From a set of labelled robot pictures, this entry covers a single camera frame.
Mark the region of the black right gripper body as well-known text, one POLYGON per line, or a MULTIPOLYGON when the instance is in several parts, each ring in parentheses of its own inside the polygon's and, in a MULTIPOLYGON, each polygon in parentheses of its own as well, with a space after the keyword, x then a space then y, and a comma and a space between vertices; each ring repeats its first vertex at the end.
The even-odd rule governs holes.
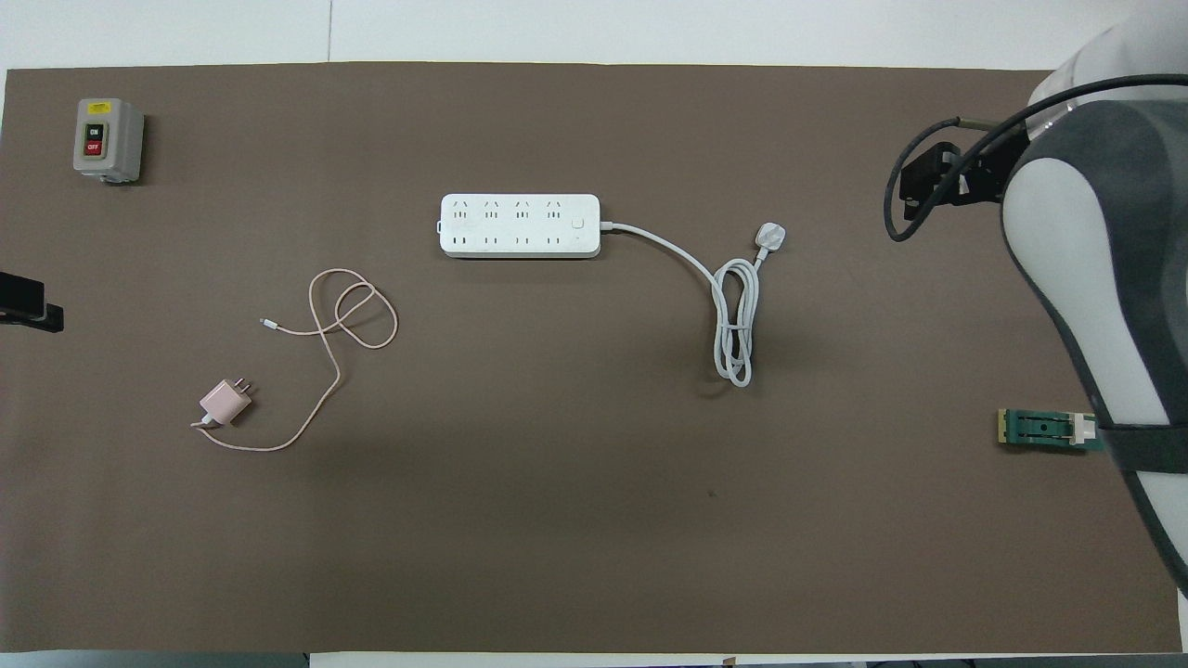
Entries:
POLYGON ((956 185, 947 193, 950 206, 1001 204, 1007 178, 1015 168, 1015 144, 999 141, 977 152, 956 185))

